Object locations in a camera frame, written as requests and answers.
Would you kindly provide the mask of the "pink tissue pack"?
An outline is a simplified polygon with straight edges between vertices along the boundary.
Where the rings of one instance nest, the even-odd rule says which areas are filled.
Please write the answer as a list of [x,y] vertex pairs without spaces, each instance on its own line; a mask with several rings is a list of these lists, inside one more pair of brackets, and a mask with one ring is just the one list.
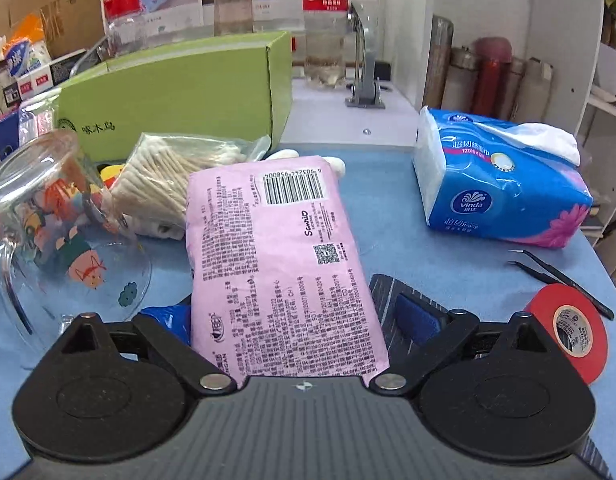
[[371,379],[388,351],[338,177],[324,162],[242,162],[189,178],[192,348],[238,384]]

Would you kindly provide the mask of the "cotton swab bag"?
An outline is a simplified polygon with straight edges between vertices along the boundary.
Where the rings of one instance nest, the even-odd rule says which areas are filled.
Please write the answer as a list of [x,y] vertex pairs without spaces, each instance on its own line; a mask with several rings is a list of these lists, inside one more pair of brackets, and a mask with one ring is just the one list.
[[133,219],[182,229],[191,174],[257,162],[270,148],[268,136],[245,141],[184,133],[142,133],[110,189],[112,203],[117,211]]

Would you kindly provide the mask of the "clear zip bag pack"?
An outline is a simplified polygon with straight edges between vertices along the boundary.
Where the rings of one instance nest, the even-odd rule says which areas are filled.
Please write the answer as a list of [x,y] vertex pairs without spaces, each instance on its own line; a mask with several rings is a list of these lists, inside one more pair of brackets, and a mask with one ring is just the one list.
[[24,101],[18,109],[18,140],[20,146],[55,129],[58,125],[60,88],[53,88]]

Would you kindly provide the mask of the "white cloth with colourful print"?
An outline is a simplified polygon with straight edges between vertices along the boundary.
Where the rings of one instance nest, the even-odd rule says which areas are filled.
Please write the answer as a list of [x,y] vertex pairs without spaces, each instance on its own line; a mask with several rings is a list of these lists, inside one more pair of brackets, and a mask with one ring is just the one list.
[[299,159],[302,162],[306,162],[309,160],[310,162],[324,162],[328,164],[332,169],[334,174],[339,178],[344,178],[346,176],[346,164],[343,159],[335,156],[322,156],[322,155],[301,155],[298,151],[293,150],[292,148],[284,148],[284,150],[276,151],[266,157],[267,162],[272,162],[273,160],[295,160]]

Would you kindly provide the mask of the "cartoon printed glass mug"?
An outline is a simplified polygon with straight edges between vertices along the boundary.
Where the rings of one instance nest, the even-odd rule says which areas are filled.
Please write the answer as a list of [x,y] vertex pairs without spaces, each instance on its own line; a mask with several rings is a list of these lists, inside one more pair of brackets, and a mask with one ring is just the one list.
[[135,315],[152,265],[76,133],[39,136],[0,165],[0,301],[34,358],[73,320]]

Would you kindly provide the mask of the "black tweezers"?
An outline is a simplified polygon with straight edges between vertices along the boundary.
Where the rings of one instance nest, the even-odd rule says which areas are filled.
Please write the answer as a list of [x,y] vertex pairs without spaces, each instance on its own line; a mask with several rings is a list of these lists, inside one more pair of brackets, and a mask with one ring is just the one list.
[[610,307],[608,307],[598,298],[593,296],[591,292],[588,292],[587,289],[583,288],[581,284],[575,282],[567,274],[565,274],[561,270],[558,270],[556,266],[552,266],[552,264],[547,263],[547,261],[542,260],[527,249],[512,249],[512,252],[514,252],[514,254],[525,255],[527,258],[536,263],[537,266],[539,266],[539,270],[517,260],[509,260],[509,266],[516,266],[524,273],[531,276],[535,280],[540,281],[543,284],[562,284],[576,289],[578,292],[581,293],[581,295],[584,295],[592,303],[593,307],[596,308],[600,315],[602,315],[604,318],[607,318],[609,321],[614,321],[615,313]]

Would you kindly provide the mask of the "blue table mat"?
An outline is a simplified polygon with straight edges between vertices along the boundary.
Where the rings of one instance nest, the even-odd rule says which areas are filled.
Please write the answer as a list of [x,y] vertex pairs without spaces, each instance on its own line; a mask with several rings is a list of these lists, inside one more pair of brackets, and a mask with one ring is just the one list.
[[[340,196],[366,275],[393,276],[446,308],[465,308],[500,321],[524,308],[540,284],[511,266],[514,247],[498,240],[436,232],[424,221],[410,154],[398,150],[340,148],[346,162]],[[562,250],[537,249],[550,262],[610,307],[608,362],[592,391],[596,422],[591,437],[616,478],[616,288],[588,240],[576,235]],[[11,403],[26,370],[27,346],[0,304],[0,479],[27,462],[12,424]]]

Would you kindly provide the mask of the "red electrical tape roll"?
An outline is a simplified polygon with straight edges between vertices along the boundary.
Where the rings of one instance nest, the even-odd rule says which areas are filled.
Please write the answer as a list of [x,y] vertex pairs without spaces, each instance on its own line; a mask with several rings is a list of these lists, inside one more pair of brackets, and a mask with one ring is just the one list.
[[593,384],[608,362],[608,335],[592,302],[573,287],[543,286],[525,308],[558,344],[587,384]]

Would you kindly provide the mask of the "blue Vinda tissue pack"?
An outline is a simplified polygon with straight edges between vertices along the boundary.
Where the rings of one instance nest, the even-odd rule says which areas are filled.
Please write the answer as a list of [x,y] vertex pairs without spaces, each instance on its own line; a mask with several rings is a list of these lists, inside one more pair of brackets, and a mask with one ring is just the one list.
[[413,168],[433,230],[563,248],[593,204],[567,131],[423,107]]

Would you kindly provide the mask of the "white base board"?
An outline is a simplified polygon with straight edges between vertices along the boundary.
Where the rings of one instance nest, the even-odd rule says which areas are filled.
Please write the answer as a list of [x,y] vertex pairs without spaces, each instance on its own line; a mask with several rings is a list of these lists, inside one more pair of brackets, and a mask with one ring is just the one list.
[[281,136],[283,146],[370,145],[412,148],[419,114],[392,86],[381,92],[382,108],[346,105],[346,88],[317,89],[306,80],[292,81],[291,114]]

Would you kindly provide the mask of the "green cardboard box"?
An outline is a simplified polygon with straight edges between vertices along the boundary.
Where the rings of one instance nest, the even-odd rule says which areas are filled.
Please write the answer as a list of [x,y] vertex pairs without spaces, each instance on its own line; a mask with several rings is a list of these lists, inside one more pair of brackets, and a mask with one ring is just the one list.
[[278,145],[292,108],[289,32],[209,37],[112,58],[61,85],[54,122],[95,162],[126,158],[142,133]]

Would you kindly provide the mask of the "beige thermos bottle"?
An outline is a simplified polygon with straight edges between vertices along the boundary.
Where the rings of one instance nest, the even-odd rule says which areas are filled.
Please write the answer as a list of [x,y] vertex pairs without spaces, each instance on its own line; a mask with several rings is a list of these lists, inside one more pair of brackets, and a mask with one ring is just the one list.
[[551,64],[539,58],[530,58],[526,62],[511,113],[512,122],[543,122],[550,100],[552,78]]

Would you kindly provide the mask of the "black white pen box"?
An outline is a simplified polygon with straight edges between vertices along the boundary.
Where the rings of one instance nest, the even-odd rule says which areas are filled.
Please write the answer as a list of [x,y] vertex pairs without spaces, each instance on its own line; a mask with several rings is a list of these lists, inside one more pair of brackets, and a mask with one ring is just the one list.
[[70,71],[85,54],[84,49],[74,51],[15,78],[3,89],[6,106],[19,106],[21,102],[66,81]]

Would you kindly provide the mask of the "red thermos bottle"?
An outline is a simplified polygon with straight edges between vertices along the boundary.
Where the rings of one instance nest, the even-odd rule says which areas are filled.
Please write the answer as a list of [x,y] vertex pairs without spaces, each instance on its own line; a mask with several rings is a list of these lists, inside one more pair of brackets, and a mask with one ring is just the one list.
[[478,69],[471,113],[489,116],[494,110],[502,74],[512,62],[512,46],[506,37],[491,36],[475,40],[473,50]]

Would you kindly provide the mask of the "red lid clear jar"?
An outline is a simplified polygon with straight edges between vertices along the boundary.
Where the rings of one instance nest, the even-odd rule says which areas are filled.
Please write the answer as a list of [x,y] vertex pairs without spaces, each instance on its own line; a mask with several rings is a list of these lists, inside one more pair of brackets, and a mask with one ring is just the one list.
[[105,0],[107,51],[111,58],[145,48],[146,30],[141,0]]

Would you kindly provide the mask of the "white shelf unit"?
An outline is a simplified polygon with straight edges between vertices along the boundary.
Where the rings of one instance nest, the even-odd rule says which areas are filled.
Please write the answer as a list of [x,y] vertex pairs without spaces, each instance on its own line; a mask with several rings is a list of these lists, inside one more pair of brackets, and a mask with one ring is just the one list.
[[592,242],[608,272],[616,269],[616,107],[591,92],[598,65],[604,0],[532,0],[527,54],[553,65],[547,122],[576,136],[591,162],[590,188],[608,201],[596,218],[603,236]]

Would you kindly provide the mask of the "Coca-Cola plastic bottle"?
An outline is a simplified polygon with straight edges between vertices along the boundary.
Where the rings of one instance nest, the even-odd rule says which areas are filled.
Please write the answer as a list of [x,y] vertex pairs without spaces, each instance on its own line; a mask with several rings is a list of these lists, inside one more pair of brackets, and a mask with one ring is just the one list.
[[302,0],[302,13],[306,38],[305,75],[316,86],[335,88],[345,79],[348,0]]

